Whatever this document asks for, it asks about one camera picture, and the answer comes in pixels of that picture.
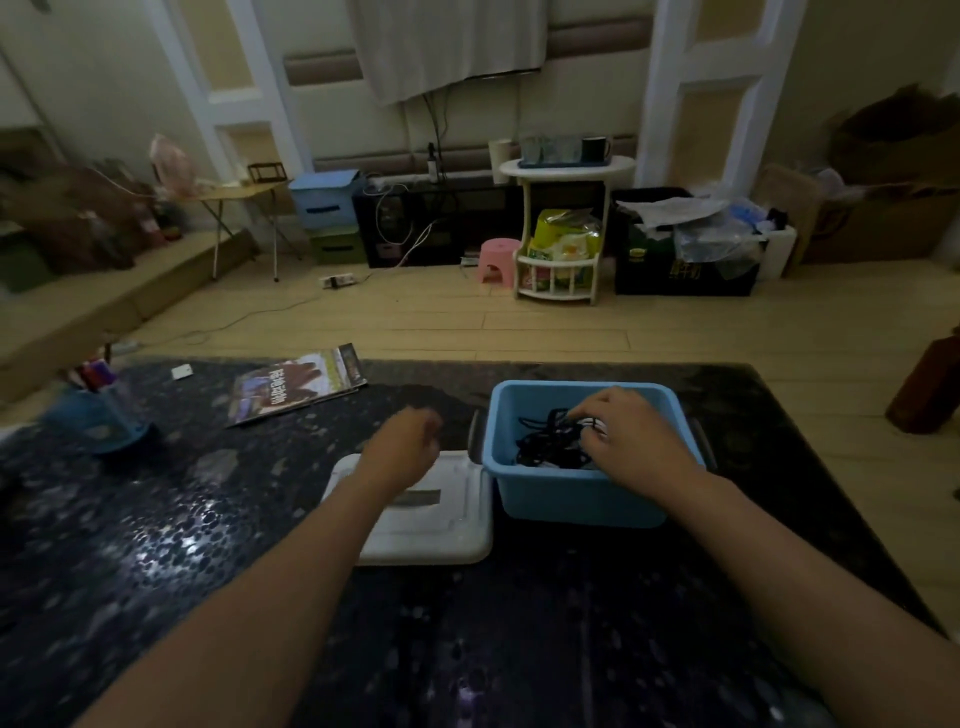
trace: brown bottle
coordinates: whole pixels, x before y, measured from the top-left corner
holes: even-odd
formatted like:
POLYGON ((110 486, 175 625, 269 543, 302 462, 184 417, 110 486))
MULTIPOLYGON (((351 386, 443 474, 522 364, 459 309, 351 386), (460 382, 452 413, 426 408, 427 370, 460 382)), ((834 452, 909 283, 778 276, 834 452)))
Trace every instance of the brown bottle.
POLYGON ((960 405, 960 327, 926 348, 887 407, 887 419, 904 432, 936 432, 960 405))

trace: power strip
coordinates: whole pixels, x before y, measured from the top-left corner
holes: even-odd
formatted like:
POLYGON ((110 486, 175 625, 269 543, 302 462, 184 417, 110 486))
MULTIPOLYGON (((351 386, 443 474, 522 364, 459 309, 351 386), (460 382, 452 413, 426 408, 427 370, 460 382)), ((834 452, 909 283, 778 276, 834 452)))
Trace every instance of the power strip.
POLYGON ((357 282, 357 277, 353 273, 341 273, 337 276, 325 276, 320 279, 322 288, 344 288, 357 282))

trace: plastic stool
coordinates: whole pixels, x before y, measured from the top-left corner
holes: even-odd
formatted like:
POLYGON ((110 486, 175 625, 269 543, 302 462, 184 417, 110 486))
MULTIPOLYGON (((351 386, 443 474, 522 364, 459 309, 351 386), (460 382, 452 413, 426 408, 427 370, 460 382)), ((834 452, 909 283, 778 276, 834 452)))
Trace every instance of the plastic stool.
POLYGON ((507 288, 514 287, 514 251, 520 249, 522 243, 512 237, 491 238, 480 246, 480 265, 477 274, 482 283, 487 277, 488 268, 500 271, 503 284, 507 288))

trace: white side table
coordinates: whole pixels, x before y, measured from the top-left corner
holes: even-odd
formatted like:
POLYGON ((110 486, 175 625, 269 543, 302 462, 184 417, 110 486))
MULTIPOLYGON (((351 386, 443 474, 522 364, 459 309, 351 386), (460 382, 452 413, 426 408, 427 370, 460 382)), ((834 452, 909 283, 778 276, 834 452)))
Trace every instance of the white side table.
POLYGON ((598 263, 600 254, 597 253, 593 260, 553 262, 546 260, 534 260, 521 252, 526 252, 527 243, 530 242, 530 218, 532 215, 530 209, 530 185, 534 182, 590 182, 599 180, 604 184, 603 196, 603 220, 600 223, 600 239, 605 241, 607 238, 607 216, 610 210, 610 178, 628 169, 632 169, 636 161, 632 157, 611 157, 610 164, 604 167, 541 167, 526 169, 519 166, 519 159, 511 159, 500 165, 500 173, 508 177, 516 177, 523 187, 523 236, 520 240, 522 245, 519 251, 514 253, 514 264, 517 262, 524 265, 537 268, 549 269, 549 289, 545 291, 537 290, 536 277, 532 287, 524 288, 520 286, 520 271, 517 269, 514 275, 514 296, 530 296, 536 299, 547 299, 550 301, 577 301, 589 300, 590 303, 596 303, 597 281, 599 279, 598 263), (589 291, 575 289, 573 285, 575 269, 592 268, 592 285, 589 291), (568 269, 568 284, 558 283, 557 272, 560 269, 568 269))

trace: magazine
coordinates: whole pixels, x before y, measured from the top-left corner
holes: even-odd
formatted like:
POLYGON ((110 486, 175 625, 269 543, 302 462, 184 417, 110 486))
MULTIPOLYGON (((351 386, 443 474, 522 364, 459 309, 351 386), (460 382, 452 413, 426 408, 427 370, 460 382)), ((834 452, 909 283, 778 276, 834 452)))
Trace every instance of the magazine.
POLYGON ((352 344, 271 364, 233 382, 227 426, 340 397, 366 383, 352 344))

